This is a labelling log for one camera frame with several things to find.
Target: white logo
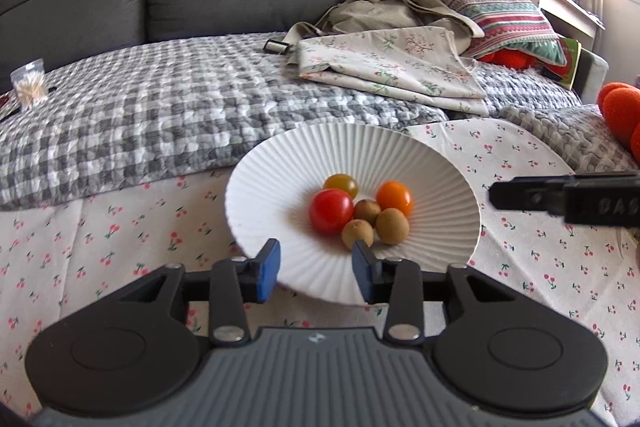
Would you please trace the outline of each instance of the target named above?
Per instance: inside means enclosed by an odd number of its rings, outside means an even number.
[[[312,335],[309,335],[308,339],[313,342],[314,344],[316,344],[316,346],[318,344],[320,344],[322,341],[326,340],[326,336],[324,336],[322,333],[314,333]]]

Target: black device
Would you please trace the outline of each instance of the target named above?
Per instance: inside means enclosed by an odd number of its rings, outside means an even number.
[[[515,178],[489,195],[498,208],[626,225],[638,179]],[[625,212],[609,212],[621,198]],[[0,425],[604,425],[589,407],[607,355],[590,330],[472,267],[423,272],[377,259],[362,241],[351,256],[365,301],[389,304],[382,338],[373,328],[262,328],[251,338],[242,304],[265,302],[276,282],[280,245],[270,239],[254,259],[207,272],[161,267],[42,331],[25,364],[44,408],[29,423],[0,409]],[[184,327],[190,301],[209,301],[206,337]],[[423,301],[443,303],[437,336],[424,334]]]

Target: book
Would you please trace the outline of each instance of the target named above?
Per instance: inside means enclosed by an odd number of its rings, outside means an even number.
[[[576,39],[562,37],[560,39],[560,45],[566,57],[566,66],[550,66],[545,64],[542,74],[553,80],[556,84],[564,87],[564,89],[571,90],[574,86],[575,72],[578,70],[578,60],[580,60],[582,44]]]

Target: cherry print tablecloth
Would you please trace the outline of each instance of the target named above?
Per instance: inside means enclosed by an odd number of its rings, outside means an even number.
[[[496,212],[486,189],[516,175],[567,174],[567,165],[526,131],[498,120],[417,126],[412,136],[448,157],[481,205],[482,232],[470,263],[587,325],[605,343],[610,367],[594,410],[628,425],[640,415],[640,276],[624,230],[565,227],[545,214]],[[24,354],[42,328],[162,264],[208,269],[238,254],[224,217],[230,169],[108,192],[56,207],[0,214],[0,399],[30,415],[40,406]],[[251,327],[383,324],[384,307],[348,308],[276,288],[246,305]],[[425,304],[426,329],[443,318]],[[206,331],[206,309],[188,327]]]

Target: sofa armrest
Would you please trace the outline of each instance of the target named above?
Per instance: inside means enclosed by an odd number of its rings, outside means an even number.
[[[574,91],[582,103],[595,103],[607,71],[609,71],[609,64],[604,58],[582,50],[574,80]]]

